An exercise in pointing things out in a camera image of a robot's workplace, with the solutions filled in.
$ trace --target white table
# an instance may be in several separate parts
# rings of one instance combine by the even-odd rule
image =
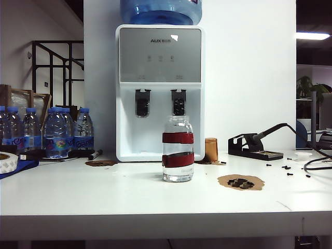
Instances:
[[[164,182],[161,163],[44,162],[1,180],[0,240],[331,235],[332,170],[307,178],[303,163],[287,157],[294,151],[270,162],[222,153],[227,165],[195,164],[185,183]],[[229,174],[257,176],[265,186],[221,186],[217,178]]]

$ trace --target blue bottle cap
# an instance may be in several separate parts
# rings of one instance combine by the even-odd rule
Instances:
[[[88,109],[88,108],[80,108],[80,109],[79,109],[79,112],[80,112],[80,113],[88,113],[88,112],[89,112],[89,109]]]
[[[62,111],[62,107],[52,107],[52,110],[55,112],[55,113],[60,113]]]
[[[17,106],[8,106],[7,111],[9,113],[17,113],[19,111],[19,108]]]
[[[35,113],[35,112],[36,112],[36,108],[33,108],[33,107],[26,109],[26,113]]]

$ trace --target black cable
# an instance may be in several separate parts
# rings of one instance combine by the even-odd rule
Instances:
[[[64,162],[73,161],[73,160],[76,160],[76,159],[78,159],[78,157],[77,158],[71,158],[71,159],[65,160]],[[50,165],[50,164],[55,164],[55,163],[60,163],[60,162],[51,162],[51,163],[39,164],[39,165],[40,166],[44,166],[44,165]]]
[[[327,157],[323,157],[323,158],[318,158],[318,159],[314,159],[314,160],[311,160],[309,162],[307,162],[303,169],[307,172],[308,170],[332,170],[332,167],[317,167],[317,168],[307,168],[307,166],[313,162],[317,162],[317,161],[321,161],[321,160],[324,160],[324,159],[327,159]]]
[[[170,239],[167,239],[167,241],[168,241],[168,245],[170,246],[170,249],[173,249],[173,246],[172,246],[172,243],[171,243]]]
[[[299,134],[297,131],[295,131],[290,125],[286,125],[288,128],[291,129],[291,131],[293,131],[296,135],[299,136],[299,138],[301,138],[302,140],[304,140],[305,142],[307,141],[307,139],[305,139],[301,134]],[[303,169],[307,172],[308,170],[331,170],[332,167],[317,167],[317,168],[307,168],[307,166],[313,162],[317,162],[317,161],[321,161],[321,160],[324,160],[324,159],[332,159],[332,156],[312,147],[311,145],[309,146],[310,148],[312,148],[313,150],[315,150],[317,153],[321,154],[322,156],[324,156],[323,158],[318,158],[318,159],[314,159],[314,160],[311,160],[309,162],[307,162]]]

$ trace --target potted plant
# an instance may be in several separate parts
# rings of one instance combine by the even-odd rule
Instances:
[[[323,93],[329,93],[324,84],[313,84],[312,80],[308,76],[303,76],[296,81],[296,118],[298,121],[301,119],[301,123],[308,129],[310,127],[311,120],[311,102],[310,101],[299,101],[300,99],[310,99],[311,92],[316,92],[317,110],[319,113],[319,105],[324,101]]]

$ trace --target plastic water bottle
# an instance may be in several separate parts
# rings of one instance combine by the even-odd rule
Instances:
[[[93,149],[93,124],[88,108],[81,108],[75,124],[74,135],[75,149]]]
[[[188,116],[171,116],[162,134],[163,179],[186,182],[193,176],[193,133]]]
[[[129,24],[197,25],[202,0],[121,0],[120,10]]]
[[[24,126],[19,116],[17,106],[8,106],[8,120],[10,122],[11,144],[17,146],[17,153],[24,152]]]
[[[60,114],[61,107],[49,109],[47,120],[43,129],[43,148],[48,158],[68,157],[67,127],[63,116]]]
[[[24,123],[24,150],[42,148],[42,131],[36,115],[36,108],[27,108]]]
[[[11,145],[10,122],[4,106],[0,106],[0,144]]]
[[[74,147],[75,124],[69,112],[69,108],[63,108],[63,118],[67,125],[67,148],[71,151]]]

